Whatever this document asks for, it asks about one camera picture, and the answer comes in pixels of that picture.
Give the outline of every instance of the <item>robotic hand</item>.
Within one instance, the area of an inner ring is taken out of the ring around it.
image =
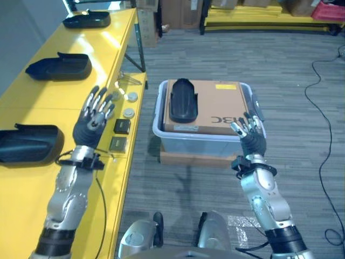
[[[244,157],[232,163],[256,218],[265,230],[273,259],[313,259],[312,252],[293,222],[290,207],[280,195],[274,176],[277,170],[264,160],[266,140],[262,123],[256,115],[245,113],[247,123],[239,118],[231,128],[239,135]]]
[[[68,160],[59,160],[61,170],[51,197],[44,229],[30,259],[69,259],[75,231],[87,207],[87,192],[94,169],[103,169],[99,155],[94,153],[107,119],[115,105],[112,96],[95,86],[88,95],[73,129],[77,144]]]

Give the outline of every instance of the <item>clear tape on floor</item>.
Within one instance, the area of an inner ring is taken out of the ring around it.
[[[239,247],[248,248],[248,238],[244,227],[257,227],[261,225],[255,217],[244,217],[244,216],[227,216],[227,225],[229,227],[235,227],[237,233],[237,239]]]

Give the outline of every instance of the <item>yellow label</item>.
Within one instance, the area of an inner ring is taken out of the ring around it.
[[[236,90],[236,85],[216,85],[216,89]]]

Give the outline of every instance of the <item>brown cardboard box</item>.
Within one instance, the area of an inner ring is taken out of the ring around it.
[[[131,8],[130,1],[124,1],[125,8]],[[138,9],[146,9],[152,12],[157,12],[158,0],[136,0],[136,7]]]
[[[171,29],[195,29],[199,27],[202,0],[162,0],[162,24]]]
[[[234,9],[237,5],[237,0],[212,0],[211,4],[216,8]]]
[[[285,0],[281,4],[296,17],[310,17],[320,0]]]
[[[155,47],[157,45],[157,32],[154,13],[150,10],[144,9],[137,9],[137,11],[140,26],[141,43],[143,47]],[[128,41],[128,46],[137,46],[134,28],[132,29],[132,34]]]
[[[243,117],[247,111],[239,82],[191,80],[198,94],[198,116],[195,121],[186,124],[176,123],[169,118],[170,94],[175,82],[168,81],[163,119],[165,131],[236,135],[230,129],[230,123],[234,118]]]
[[[256,6],[256,7],[267,7],[271,3],[271,0],[244,0],[244,6]]]
[[[226,158],[208,155],[191,155],[191,154],[177,154],[168,153],[161,146],[160,159],[162,165],[185,165],[185,166],[202,166],[202,167],[217,167],[230,168],[231,162],[236,159],[236,155],[231,155]]]

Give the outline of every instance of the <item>small black box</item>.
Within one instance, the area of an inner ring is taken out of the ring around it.
[[[114,132],[119,134],[127,134],[130,129],[130,120],[128,119],[117,119],[114,127]]]
[[[126,137],[112,137],[109,150],[112,152],[125,153],[126,152]]]

